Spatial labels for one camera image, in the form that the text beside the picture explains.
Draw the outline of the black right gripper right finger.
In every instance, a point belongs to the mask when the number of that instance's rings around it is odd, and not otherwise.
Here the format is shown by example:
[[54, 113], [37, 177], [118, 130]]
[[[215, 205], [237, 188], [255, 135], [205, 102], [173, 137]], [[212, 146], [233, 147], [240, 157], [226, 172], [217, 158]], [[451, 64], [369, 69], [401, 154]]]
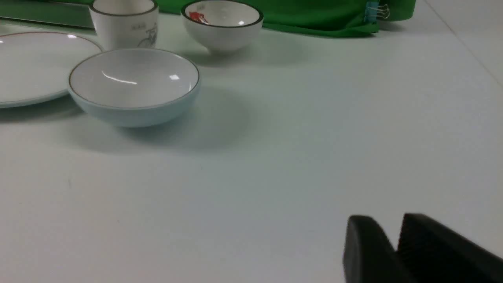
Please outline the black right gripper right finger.
[[501, 283], [501, 257], [442, 223], [406, 213], [397, 256], [417, 283]]

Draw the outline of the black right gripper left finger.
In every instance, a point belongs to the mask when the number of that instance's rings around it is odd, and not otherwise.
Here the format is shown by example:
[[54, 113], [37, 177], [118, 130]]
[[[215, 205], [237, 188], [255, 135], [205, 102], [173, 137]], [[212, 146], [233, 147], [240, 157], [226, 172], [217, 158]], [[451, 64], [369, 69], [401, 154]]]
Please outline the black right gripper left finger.
[[382, 227], [370, 216], [347, 219], [343, 252], [347, 283], [413, 283]]

